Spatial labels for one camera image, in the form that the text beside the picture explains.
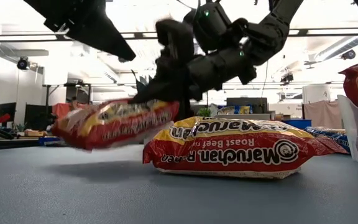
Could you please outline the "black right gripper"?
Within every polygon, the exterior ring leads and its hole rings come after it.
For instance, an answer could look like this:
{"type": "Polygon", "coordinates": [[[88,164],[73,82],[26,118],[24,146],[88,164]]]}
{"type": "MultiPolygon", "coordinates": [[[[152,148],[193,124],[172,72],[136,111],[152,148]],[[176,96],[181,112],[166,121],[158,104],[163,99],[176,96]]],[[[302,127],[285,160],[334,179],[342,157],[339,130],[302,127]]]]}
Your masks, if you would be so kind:
{"type": "Polygon", "coordinates": [[[156,74],[129,103],[150,100],[200,100],[209,90],[221,90],[223,83],[237,77],[243,85],[256,76],[250,57],[241,48],[230,47],[194,57],[193,31],[189,25],[162,19],[155,24],[163,46],[156,62],[156,74]]]}

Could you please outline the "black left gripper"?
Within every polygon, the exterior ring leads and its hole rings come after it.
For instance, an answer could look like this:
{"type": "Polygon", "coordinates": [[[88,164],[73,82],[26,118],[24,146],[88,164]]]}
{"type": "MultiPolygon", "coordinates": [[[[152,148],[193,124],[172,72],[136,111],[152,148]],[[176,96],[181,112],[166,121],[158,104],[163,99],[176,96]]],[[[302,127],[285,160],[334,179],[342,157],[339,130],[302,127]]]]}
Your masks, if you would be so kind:
{"type": "Polygon", "coordinates": [[[70,30],[70,38],[98,50],[132,61],[135,53],[106,15],[105,0],[24,0],[45,18],[53,32],[70,30]]]}

